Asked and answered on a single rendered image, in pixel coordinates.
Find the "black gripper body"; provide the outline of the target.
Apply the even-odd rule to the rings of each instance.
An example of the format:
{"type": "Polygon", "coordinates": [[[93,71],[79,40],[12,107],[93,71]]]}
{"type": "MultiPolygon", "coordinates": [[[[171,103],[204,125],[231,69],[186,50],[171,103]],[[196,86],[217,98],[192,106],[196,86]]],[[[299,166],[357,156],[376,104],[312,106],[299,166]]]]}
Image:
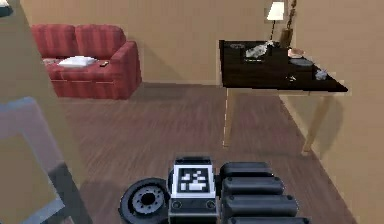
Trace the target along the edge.
{"type": "Polygon", "coordinates": [[[167,182],[146,178],[124,192],[118,211],[126,224],[167,224],[168,201],[167,182]]]}

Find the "grey framed picture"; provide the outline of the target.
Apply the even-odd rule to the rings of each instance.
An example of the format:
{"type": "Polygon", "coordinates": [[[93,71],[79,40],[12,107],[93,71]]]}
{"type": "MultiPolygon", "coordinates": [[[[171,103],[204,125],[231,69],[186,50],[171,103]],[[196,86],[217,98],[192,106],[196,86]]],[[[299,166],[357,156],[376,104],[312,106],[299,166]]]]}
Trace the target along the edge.
{"type": "Polygon", "coordinates": [[[92,224],[31,97],[0,104],[0,224],[92,224]]]}

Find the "red striped sofa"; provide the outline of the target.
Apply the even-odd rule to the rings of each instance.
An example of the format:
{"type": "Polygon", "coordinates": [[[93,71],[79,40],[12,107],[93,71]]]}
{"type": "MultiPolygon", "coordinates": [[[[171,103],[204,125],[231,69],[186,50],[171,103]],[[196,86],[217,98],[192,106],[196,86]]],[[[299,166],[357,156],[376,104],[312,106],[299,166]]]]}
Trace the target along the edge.
{"type": "Polygon", "coordinates": [[[137,43],[118,26],[38,24],[31,32],[59,97],[127,99],[142,82],[137,43]],[[58,65],[73,56],[96,62],[82,68],[58,65]],[[100,67],[105,61],[109,64],[100,67]]]}

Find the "white pillow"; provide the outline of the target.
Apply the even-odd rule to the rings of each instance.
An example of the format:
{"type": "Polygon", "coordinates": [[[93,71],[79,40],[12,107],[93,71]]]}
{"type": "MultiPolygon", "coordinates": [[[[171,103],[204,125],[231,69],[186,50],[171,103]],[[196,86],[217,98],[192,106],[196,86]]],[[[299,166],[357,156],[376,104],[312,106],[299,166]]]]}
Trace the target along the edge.
{"type": "Polygon", "coordinates": [[[58,63],[59,66],[65,68],[82,68],[96,62],[95,58],[86,56],[73,56],[66,58],[58,63]]]}

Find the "black top wooden table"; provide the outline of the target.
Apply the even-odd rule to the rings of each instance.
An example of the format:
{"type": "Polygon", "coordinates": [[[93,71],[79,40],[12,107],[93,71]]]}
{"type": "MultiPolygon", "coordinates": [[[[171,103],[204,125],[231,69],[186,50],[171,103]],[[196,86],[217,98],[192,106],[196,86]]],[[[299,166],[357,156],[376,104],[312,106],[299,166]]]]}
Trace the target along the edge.
{"type": "Polygon", "coordinates": [[[219,74],[226,88],[223,145],[230,145],[234,109],[240,94],[275,96],[318,96],[318,102],[302,148],[308,154],[330,102],[348,88],[328,75],[318,80],[316,65],[298,66],[290,62],[286,48],[269,48],[259,59],[250,59],[245,52],[257,46],[257,41],[218,42],[219,74]]]}

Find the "grey crumpled cloth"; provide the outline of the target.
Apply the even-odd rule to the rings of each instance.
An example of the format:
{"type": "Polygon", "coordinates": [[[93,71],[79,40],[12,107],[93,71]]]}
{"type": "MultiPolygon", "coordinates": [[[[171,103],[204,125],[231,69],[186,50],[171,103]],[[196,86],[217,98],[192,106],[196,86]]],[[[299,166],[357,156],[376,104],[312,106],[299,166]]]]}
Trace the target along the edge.
{"type": "Polygon", "coordinates": [[[245,55],[247,57],[258,58],[259,56],[264,55],[267,52],[267,49],[269,47],[273,47],[273,46],[274,46],[274,42],[269,40],[269,41],[265,42],[264,44],[257,45],[251,49],[248,49],[245,52],[245,55]]]}

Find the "grey plate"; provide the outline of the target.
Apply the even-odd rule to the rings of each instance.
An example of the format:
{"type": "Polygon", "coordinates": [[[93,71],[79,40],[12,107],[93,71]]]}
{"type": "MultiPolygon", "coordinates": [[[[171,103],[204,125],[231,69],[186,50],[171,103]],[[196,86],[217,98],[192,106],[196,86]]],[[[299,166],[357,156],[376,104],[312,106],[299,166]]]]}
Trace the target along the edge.
{"type": "Polygon", "coordinates": [[[314,63],[310,60],[307,60],[305,58],[291,58],[289,60],[291,64],[297,65],[297,66],[303,66],[303,67],[310,67],[313,66],[314,63]]]}

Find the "brown vase with dry branches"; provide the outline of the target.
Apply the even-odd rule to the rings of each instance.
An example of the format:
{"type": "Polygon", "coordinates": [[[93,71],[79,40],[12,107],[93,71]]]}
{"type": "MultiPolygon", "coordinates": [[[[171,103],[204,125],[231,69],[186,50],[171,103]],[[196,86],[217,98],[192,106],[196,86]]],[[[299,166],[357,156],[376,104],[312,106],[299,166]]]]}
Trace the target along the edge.
{"type": "Polygon", "coordinates": [[[280,46],[282,48],[288,48],[291,45],[292,36],[293,36],[292,23],[296,14],[296,5],[297,5],[297,0],[292,0],[286,27],[282,30],[281,36],[280,36],[280,46]]]}

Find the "white shade floor lamp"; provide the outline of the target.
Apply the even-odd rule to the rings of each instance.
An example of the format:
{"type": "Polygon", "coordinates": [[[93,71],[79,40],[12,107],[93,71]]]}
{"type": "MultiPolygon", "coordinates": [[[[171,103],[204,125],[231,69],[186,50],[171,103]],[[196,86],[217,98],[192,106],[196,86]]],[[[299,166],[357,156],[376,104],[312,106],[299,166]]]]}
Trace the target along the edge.
{"type": "Polygon", "coordinates": [[[283,1],[274,1],[269,9],[267,20],[272,22],[270,39],[273,38],[275,24],[277,21],[284,20],[285,3],[283,1]]]}

